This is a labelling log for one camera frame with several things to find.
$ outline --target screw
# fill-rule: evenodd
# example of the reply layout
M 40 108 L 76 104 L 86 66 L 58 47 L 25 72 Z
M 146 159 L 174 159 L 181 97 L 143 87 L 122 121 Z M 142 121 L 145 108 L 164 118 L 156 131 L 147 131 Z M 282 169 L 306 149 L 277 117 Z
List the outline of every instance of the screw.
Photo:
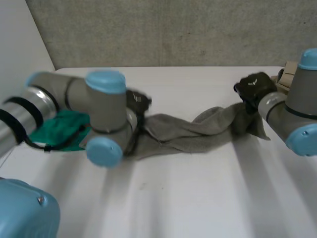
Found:
M 43 197 L 38 197 L 38 202 L 39 202 L 40 205 L 42 205 L 43 202 L 44 202 L 44 198 Z

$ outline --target gray cloth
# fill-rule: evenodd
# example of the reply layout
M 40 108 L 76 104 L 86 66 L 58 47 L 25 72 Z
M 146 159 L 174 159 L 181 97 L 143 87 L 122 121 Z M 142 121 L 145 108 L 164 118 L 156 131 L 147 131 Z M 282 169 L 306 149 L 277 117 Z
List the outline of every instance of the gray cloth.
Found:
M 269 140 L 261 116 L 249 115 L 245 105 L 210 108 L 192 122 L 165 114 L 146 118 L 144 130 L 129 159 L 139 160 L 153 155 L 202 153 L 224 145 L 246 133 Z

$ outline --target black band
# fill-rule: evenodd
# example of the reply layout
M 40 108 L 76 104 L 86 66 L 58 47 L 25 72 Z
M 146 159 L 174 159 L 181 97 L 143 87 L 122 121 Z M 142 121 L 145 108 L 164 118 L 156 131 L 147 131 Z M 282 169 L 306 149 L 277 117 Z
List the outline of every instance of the black band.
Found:
M 69 88 L 70 88 L 70 85 L 78 78 L 71 78 L 68 83 L 67 83 L 67 87 L 66 87 L 66 90 L 65 90 L 65 94 L 64 94 L 64 98 L 65 98 L 65 105 L 66 107 L 72 111 L 72 109 L 70 108 L 70 105 L 69 105 L 69 100 L 68 100 L 68 91 L 69 91 Z
M 21 144 L 27 137 L 26 131 L 22 124 L 10 113 L 0 109 L 0 120 L 2 120 L 13 131 L 16 143 Z
M 58 113 L 59 112 L 59 105 L 55 99 L 55 97 L 48 91 L 46 90 L 45 88 L 42 88 L 40 86 L 37 86 L 37 85 L 32 85 L 32 87 L 34 88 L 37 88 L 37 89 L 40 89 L 41 91 L 43 91 L 43 93 L 45 93 L 46 95 L 49 96 L 49 98 L 53 101 L 54 105 L 55 105 L 55 108 L 56 108 L 56 112 Z
M 97 132 L 99 134 L 114 134 L 114 133 L 117 133 L 121 130 L 123 130 L 128 124 L 130 124 L 127 120 L 125 121 L 125 123 L 123 124 L 123 126 L 119 127 L 118 129 L 115 129 L 115 130 L 111 130 L 111 131 L 104 131 L 104 130 L 97 130 L 97 129 L 94 129 L 92 127 L 92 130 L 94 132 Z
M 9 98 L 8 100 L 6 100 L 4 103 L 9 103 L 9 102 L 16 103 L 16 104 L 19 104 L 20 106 L 24 107 L 25 110 L 27 110 L 34 118 L 35 123 L 36 123 L 36 128 L 39 128 L 43 124 L 44 119 L 43 119 L 42 113 L 30 101 L 26 100 L 25 98 L 21 98 L 21 97 L 12 97 L 12 98 Z
M 286 104 L 285 104 L 285 110 L 288 111 L 291 114 L 294 114 L 298 117 L 301 118 L 307 118 L 307 119 L 311 119 L 311 120 L 317 120 L 317 116 L 316 115 L 311 115 L 311 114 L 305 114 L 305 113 L 300 113 L 294 109 L 289 108 Z
M 278 105 L 281 105 L 282 103 L 285 103 L 285 101 L 282 101 L 282 102 L 279 102 L 279 103 L 275 104 L 273 107 L 271 107 L 271 108 L 268 110 L 268 112 L 267 112 L 267 114 L 266 114 L 266 119 L 265 119 L 267 123 L 268 123 L 268 117 L 269 117 L 269 115 L 271 114 L 271 112 L 273 111 L 273 109 L 276 108 Z

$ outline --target concrete wall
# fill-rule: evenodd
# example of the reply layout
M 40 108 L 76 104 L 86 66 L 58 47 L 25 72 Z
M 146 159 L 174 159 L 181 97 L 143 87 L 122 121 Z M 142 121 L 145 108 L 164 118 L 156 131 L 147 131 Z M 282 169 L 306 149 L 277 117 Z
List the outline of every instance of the concrete wall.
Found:
M 26 0 L 55 67 L 283 65 L 316 0 Z

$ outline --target light blue joint cap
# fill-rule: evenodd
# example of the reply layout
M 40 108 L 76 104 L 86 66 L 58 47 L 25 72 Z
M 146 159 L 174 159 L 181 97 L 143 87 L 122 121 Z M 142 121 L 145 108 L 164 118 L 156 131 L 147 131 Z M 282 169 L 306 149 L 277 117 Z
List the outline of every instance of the light blue joint cap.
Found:
M 121 147 L 105 136 L 97 136 L 88 141 L 87 157 L 95 165 L 113 168 L 117 166 L 123 156 Z
M 306 70 L 317 70 L 317 48 L 306 50 L 302 54 L 298 67 Z
M 125 77 L 117 71 L 96 71 L 87 75 L 86 84 L 96 91 L 106 94 L 124 94 Z
M 24 87 L 28 87 L 28 86 L 32 83 L 33 79 L 36 78 L 37 76 L 39 76 L 41 73 L 47 73 L 47 72 L 45 72 L 45 71 L 40 71 L 40 72 L 32 73 L 32 74 L 26 79 L 26 81 L 25 81 L 25 83 L 24 83 Z
M 285 143 L 297 155 L 317 155 L 317 123 L 297 128 L 288 136 Z

